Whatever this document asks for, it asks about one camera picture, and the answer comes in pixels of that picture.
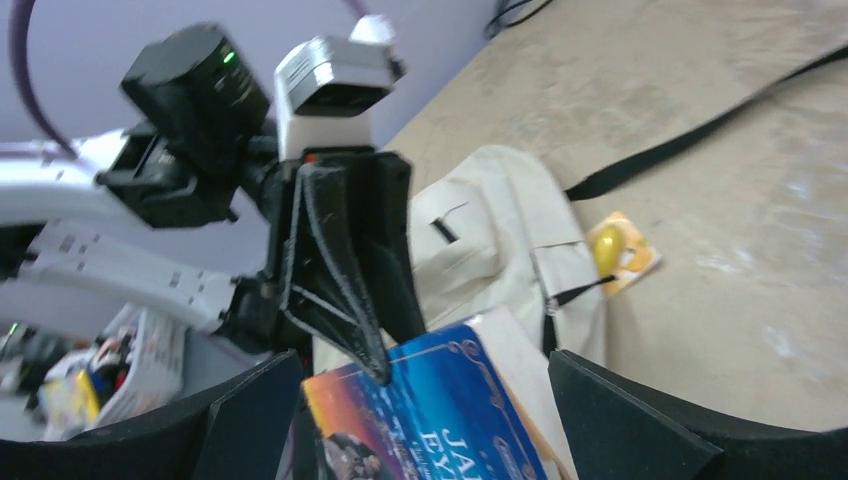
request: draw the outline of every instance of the wire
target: wire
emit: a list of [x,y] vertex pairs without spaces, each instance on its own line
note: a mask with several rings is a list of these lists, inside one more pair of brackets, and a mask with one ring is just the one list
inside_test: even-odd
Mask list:
[[492,20],[490,20],[488,24],[486,24],[486,28],[483,31],[483,34],[486,35],[487,39],[491,40],[497,37],[499,33],[506,30],[507,28],[517,27],[522,23],[526,22],[527,20],[530,20],[531,18],[535,17],[536,14],[541,12],[542,9],[544,9],[553,2],[553,0],[545,0],[544,2],[542,2],[541,5],[533,9],[533,11],[531,11],[527,15],[524,15],[518,20],[513,20],[511,22],[506,21],[505,17],[507,16],[507,14],[533,1],[534,0],[519,0],[514,4],[510,5],[510,0],[498,0],[498,3],[495,7],[495,17],[492,18]]
[[13,0],[12,13],[9,16],[9,62],[12,67],[12,75],[15,78],[15,86],[27,113],[41,129],[41,132],[62,147],[62,150],[76,158],[77,155],[71,147],[71,142],[66,140],[53,127],[35,96],[29,71],[29,48],[27,45],[29,24],[34,8],[35,0]]

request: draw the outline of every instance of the book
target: book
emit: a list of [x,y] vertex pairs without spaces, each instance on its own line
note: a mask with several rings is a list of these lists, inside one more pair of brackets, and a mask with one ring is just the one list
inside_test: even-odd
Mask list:
[[[533,422],[521,405],[514,404],[515,395],[502,381],[486,342],[474,328],[475,322],[492,327],[497,327],[492,323],[515,322],[504,310],[392,348],[392,382],[385,387],[354,364],[304,381],[304,397],[321,437],[318,443],[328,476],[340,480],[528,480],[549,478],[546,471],[563,471],[557,468],[562,463],[558,460],[553,466],[543,462],[543,457],[552,457],[551,448],[541,445],[546,444],[545,435],[535,427],[527,428]],[[516,340],[516,345],[522,345],[520,338]],[[505,352],[518,362],[515,353]],[[541,365],[546,379],[547,364]],[[546,413],[552,413],[549,420],[558,425],[549,385],[547,389],[541,394],[551,396],[553,411]],[[540,451],[547,455],[540,456]]]

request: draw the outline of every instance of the concrete floor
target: concrete floor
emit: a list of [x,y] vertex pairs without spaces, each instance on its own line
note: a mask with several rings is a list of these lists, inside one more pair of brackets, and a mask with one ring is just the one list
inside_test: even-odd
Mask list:
[[[846,22],[844,0],[555,1],[390,147],[416,191],[488,143],[540,155],[568,186],[835,48]],[[848,424],[846,67],[576,207],[587,229],[623,210],[664,254],[610,302],[613,370],[756,421]]]

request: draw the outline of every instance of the purple cable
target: purple cable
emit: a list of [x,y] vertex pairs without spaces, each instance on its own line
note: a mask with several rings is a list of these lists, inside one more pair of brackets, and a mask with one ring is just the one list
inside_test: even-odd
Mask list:
[[12,67],[12,75],[15,78],[15,86],[18,88],[18,95],[21,97],[27,113],[41,131],[59,144],[62,150],[76,158],[76,152],[71,147],[71,143],[59,134],[47,120],[38,99],[35,97],[35,89],[32,86],[32,78],[29,72],[27,46],[29,22],[32,19],[34,8],[35,0],[13,0],[12,14],[9,16],[9,61]]
[[362,0],[342,0],[342,3],[347,5],[347,8],[353,12],[357,20],[368,15],[368,9],[365,8],[365,3]]

